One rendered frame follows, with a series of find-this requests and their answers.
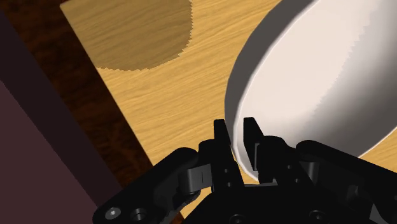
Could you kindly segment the wooden table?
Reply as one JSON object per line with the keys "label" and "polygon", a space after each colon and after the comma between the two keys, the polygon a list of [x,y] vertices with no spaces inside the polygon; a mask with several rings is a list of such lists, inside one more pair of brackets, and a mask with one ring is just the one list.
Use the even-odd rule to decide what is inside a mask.
{"label": "wooden table", "polygon": [[[60,8],[156,164],[212,138],[238,55],[280,2],[67,0]],[[359,158],[397,172],[397,130]]]}

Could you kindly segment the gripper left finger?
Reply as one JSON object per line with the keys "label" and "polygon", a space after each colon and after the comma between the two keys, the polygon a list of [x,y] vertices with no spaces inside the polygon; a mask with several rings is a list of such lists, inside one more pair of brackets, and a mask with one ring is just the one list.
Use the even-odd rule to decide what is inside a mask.
{"label": "gripper left finger", "polygon": [[223,119],[213,123],[214,137],[198,150],[178,148],[101,205],[93,224],[171,224],[202,189],[220,190],[242,183]]}

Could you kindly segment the white bowl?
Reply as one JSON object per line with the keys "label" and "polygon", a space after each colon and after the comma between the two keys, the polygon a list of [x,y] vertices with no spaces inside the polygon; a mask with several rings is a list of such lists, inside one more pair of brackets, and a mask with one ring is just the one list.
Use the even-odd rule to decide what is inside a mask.
{"label": "white bowl", "polygon": [[281,0],[240,51],[225,94],[233,154],[256,179],[246,117],[290,146],[374,149],[397,130],[397,0]]}

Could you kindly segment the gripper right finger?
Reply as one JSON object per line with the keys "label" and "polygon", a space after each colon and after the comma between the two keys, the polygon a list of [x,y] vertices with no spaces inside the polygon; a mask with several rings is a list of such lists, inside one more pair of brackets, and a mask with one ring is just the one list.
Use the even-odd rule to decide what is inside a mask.
{"label": "gripper right finger", "polygon": [[243,121],[243,143],[260,183],[276,180],[292,220],[376,224],[376,208],[387,224],[397,224],[397,173],[316,141],[290,147],[264,135],[252,117]]}

